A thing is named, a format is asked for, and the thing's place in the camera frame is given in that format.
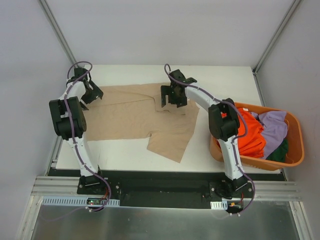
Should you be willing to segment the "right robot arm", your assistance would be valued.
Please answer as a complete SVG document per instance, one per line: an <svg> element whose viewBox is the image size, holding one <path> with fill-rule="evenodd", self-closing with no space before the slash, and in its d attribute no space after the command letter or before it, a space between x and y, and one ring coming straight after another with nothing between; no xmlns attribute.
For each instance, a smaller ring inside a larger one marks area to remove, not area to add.
<svg viewBox="0 0 320 240"><path fill-rule="evenodd" d="M224 173L227 178L225 192L230 197L237 197L247 184L238 148L239 119L243 119L232 99L220 100L198 85L192 77L186 78L177 69L164 66L164 72L170 85L160 87L161 106L167 103L184 107L188 100L195 101L208 113L208 126L211 135L218 140L224 161Z"/></svg>

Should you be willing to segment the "beige t-shirt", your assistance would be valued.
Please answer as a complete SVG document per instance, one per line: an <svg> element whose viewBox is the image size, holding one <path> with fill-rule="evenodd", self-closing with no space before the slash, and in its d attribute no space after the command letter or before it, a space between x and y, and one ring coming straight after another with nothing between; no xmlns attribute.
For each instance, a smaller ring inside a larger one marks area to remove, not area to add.
<svg viewBox="0 0 320 240"><path fill-rule="evenodd" d="M102 86L103 97L84 111L88 141L148 138L147 150L182 161L198 118L193 100L176 107L161 105L161 84Z"/></svg>

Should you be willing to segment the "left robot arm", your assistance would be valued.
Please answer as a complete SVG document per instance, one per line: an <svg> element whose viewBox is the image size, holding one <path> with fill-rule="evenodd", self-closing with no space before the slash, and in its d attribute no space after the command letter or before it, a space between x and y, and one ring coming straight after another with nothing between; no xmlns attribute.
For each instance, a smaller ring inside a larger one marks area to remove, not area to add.
<svg viewBox="0 0 320 240"><path fill-rule="evenodd" d="M79 164L79 186L99 195L105 191L106 183L89 149L84 111L90 103L101 100L104 93L92 81L89 69L75 67L73 72L62 96L49 102L49 110L56 135L69 144Z"/></svg>

